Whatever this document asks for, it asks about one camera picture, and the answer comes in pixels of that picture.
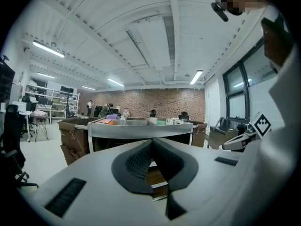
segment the ceiling beam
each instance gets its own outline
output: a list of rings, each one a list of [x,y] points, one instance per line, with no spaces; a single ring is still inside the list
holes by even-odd
[[[144,85],[144,86],[125,86],[114,87],[109,89],[98,89],[95,92],[134,90],[134,89],[203,89],[203,85]]]
[[[59,64],[52,63],[52,62],[48,61],[47,59],[41,58],[39,56],[31,56],[30,59],[33,62],[37,62],[37,63],[40,63],[42,65],[46,65],[48,67],[54,68],[56,70],[59,70],[61,72],[66,73],[66,74],[72,75],[73,77],[82,79],[86,83],[90,83],[91,85],[94,85],[96,87],[100,87],[100,85],[102,84],[100,81],[97,81],[97,80],[93,79],[92,77],[87,77],[83,74],[76,73],[75,71],[66,69],[65,67],[61,67]]]
[[[180,15],[178,0],[170,0],[170,5],[174,21],[174,81],[176,81],[180,47]]]
[[[39,40],[39,39],[36,39],[36,38],[34,38],[32,36],[29,36],[27,34],[24,34],[23,37],[22,37],[22,41],[25,42],[25,43],[27,43],[28,45],[30,45],[30,47],[33,46],[32,42],[34,40]],[[62,63],[64,63],[64,61],[71,62],[71,63],[73,63],[77,67],[78,66],[82,67],[82,68],[90,71],[94,75],[96,75],[101,82],[103,82],[103,83],[105,83],[107,85],[109,84],[108,83],[108,76],[105,73],[97,70],[95,67],[92,67],[92,66],[90,66],[88,64],[85,64],[85,63],[79,61],[78,59],[76,59],[76,58],[74,58],[74,57],[72,57],[72,56],[70,56],[68,54],[65,54],[64,58],[57,57],[57,60],[61,61]]]
[[[66,19],[68,22],[71,22],[75,25],[78,29],[84,32],[89,38],[93,39],[99,46],[106,51],[110,56],[115,58],[119,64],[121,64],[124,68],[126,68],[129,72],[131,72],[143,85],[145,85],[145,80],[140,76],[138,72],[136,72],[128,63],[127,61],[118,54],[103,38],[96,33],[93,29],[91,29],[88,25],[86,25],[81,19],[79,19],[74,14],[70,14],[69,10],[65,8],[63,5],[58,3],[56,0],[37,0],[46,4],[54,11],[57,12],[62,18]]]
[[[55,71],[47,70],[45,68],[39,67],[38,65],[30,65],[30,71],[32,73],[45,73],[47,75],[51,75],[51,76],[55,77],[55,79],[49,79],[49,81],[54,80],[58,83],[69,85],[69,86],[76,87],[76,88],[81,88],[81,86],[83,85],[83,82],[81,82],[81,81],[67,78],[61,74],[56,73]]]

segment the window frame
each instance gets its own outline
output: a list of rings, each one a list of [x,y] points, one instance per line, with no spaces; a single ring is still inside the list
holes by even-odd
[[[222,77],[224,80],[225,92],[226,92],[226,118],[229,121],[235,121],[240,123],[249,123],[250,122],[250,96],[249,96],[249,82],[248,76],[246,74],[246,69],[244,66],[244,62],[252,56],[261,46],[263,46],[263,37],[259,39],[259,41],[240,59],[238,60],[227,72],[225,72]],[[230,74],[235,69],[239,68],[241,77],[243,79],[244,87],[236,92],[230,92],[229,83],[227,75]],[[242,95],[245,96],[245,118],[233,118],[230,117],[230,99],[234,96]]]

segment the white wall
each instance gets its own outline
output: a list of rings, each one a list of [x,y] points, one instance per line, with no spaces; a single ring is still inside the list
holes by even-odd
[[[5,62],[15,71],[14,83],[21,84],[24,88],[30,78],[30,52],[28,49],[24,51],[21,41],[22,30],[19,23],[14,24],[9,31],[0,56],[3,58],[3,55],[6,55],[9,58],[9,61],[6,60]]]
[[[206,113],[205,123],[208,124],[206,134],[209,135],[210,126],[215,126],[221,117],[220,89],[216,77],[212,77],[205,85]]]
[[[261,82],[249,88],[250,96],[250,120],[253,120],[258,112],[262,112],[272,124],[272,129],[284,126],[283,118],[269,95],[269,89],[275,84],[277,77]]]

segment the black office chair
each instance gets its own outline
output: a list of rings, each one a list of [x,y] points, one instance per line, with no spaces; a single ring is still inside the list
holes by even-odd
[[[9,105],[5,114],[4,131],[0,137],[0,157],[16,187],[38,187],[36,183],[28,183],[24,177],[29,178],[29,175],[25,171],[22,171],[25,163],[25,157],[20,148],[23,122],[24,116],[19,114],[18,106]]]
[[[188,113],[186,111],[182,111],[181,114],[179,115],[180,120],[189,120]]]

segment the white shelving unit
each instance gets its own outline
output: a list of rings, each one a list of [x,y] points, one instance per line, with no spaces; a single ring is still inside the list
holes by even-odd
[[[48,95],[47,94],[46,95],[45,94],[39,94],[39,93],[29,91],[30,88],[44,89],[46,91],[50,91],[50,93]],[[68,94],[67,92],[62,92],[62,91],[59,91],[59,90],[50,89],[50,88],[46,88],[46,87],[42,87],[42,86],[27,84],[26,87],[25,87],[25,90],[23,91],[23,96],[25,94],[30,94],[30,95],[34,95],[34,96],[41,96],[41,97],[47,97],[52,102],[54,101],[53,99],[58,99],[58,101],[55,100],[55,102],[52,103],[52,108],[51,109],[50,108],[37,107],[41,111],[49,112],[50,123],[51,123],[52,119],[64,119],[64,118],[66,118],[66,104],[67,104],[67,98],[66,97],[67,97],[67,94]],[[79,93],[78,94],[69,93],[69,95],[70,95],[69,96],[69,103],[68,103],[69,104],[69,111],[77,113],[78,105],[79,105]]]

